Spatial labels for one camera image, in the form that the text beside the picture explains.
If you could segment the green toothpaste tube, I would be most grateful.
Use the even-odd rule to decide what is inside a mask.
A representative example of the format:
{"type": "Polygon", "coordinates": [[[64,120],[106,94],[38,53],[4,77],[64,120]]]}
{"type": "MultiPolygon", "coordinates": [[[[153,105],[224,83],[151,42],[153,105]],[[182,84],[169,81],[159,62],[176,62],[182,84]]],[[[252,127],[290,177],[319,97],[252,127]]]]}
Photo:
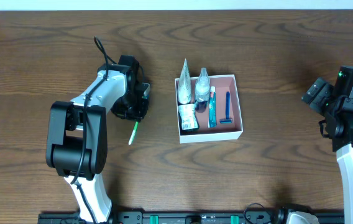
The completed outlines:
{"type": "Polygon", "coordinates": [[[215,128],[217,126],[216,119],[216,87],[210,87],[209,94],[209,118],[208,118],[208,127],[215,128]]]}

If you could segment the green white soap packet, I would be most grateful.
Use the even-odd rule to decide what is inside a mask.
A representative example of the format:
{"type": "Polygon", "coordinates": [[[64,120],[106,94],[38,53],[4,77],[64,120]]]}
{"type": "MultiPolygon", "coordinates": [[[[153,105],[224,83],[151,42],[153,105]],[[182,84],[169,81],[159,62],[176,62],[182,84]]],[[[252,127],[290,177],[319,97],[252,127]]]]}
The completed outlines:
{"type": "Polygon", "coordinates": [[[196,115],[195,115],[194,104],[179,105],[178,112],[181,118],[181,129],[183,131],[199,128],[196,115]]]}

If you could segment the green white toothbrush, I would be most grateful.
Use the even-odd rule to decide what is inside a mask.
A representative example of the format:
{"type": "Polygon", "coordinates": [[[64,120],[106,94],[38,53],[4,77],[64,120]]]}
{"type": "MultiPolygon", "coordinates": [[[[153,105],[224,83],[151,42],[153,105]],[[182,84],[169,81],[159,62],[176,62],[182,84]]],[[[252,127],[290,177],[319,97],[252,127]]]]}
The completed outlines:
{"type": "Polygon", "coordinates": [[[138,126],[139,126],[139,122],[136,121],[136,122],[135,122],[135,125],[134,125],[134,128],[133,128],[133,130],[132,130],[131,136],[130,136],[130,138],[129,138],[128,145],[132,145],[132,143],[134,142],[134,139],[135,139],[135,135],[136,135],[138,126]]]}

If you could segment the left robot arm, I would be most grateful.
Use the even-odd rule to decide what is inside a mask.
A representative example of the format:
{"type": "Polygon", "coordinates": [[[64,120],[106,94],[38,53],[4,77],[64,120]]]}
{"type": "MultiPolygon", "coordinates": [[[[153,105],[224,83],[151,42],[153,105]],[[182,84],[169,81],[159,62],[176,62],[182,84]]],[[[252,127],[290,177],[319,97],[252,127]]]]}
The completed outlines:
{"type": "Polygon", "coordinates": [[[102,171],[108,153],[107,115],[140,123],[149,107],[149,83],[137,79],[142,68],[132,55],[98,68],[94,82],[70,101],[50,108],[46,163],[75,194],[83,223],[110,221],[112,202],[102,171]]]}

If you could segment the blue disposable razor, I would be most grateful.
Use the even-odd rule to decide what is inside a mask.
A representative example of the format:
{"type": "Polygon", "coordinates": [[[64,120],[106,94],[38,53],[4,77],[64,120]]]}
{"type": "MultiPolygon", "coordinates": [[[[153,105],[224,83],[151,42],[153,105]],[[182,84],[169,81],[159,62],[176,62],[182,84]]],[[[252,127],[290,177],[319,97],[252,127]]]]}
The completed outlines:
{"type": "Polygon", "coordinates": [[[230,99],[231,99],[231,95],[230,92],[227,91],[226,92],[226,105],[225,105],[225,118],[224,119],[220,119],[219,122],[221,124],[230,124],[232,123],[232,118],[230,117],[230,99]]]}

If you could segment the blue hand soap pump bottle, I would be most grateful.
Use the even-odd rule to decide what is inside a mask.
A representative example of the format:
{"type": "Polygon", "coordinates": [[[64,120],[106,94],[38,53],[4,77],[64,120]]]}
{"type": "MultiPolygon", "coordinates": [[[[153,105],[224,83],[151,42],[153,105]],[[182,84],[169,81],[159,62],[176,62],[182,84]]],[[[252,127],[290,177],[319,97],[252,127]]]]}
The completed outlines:
{"type": "Polygon", "coordinates": [[[201,69],[201,73],[195,85],[195,109],[198,113],[203,113],[207,107],[210,93],[210,78],[206,68],[201,69]]]}

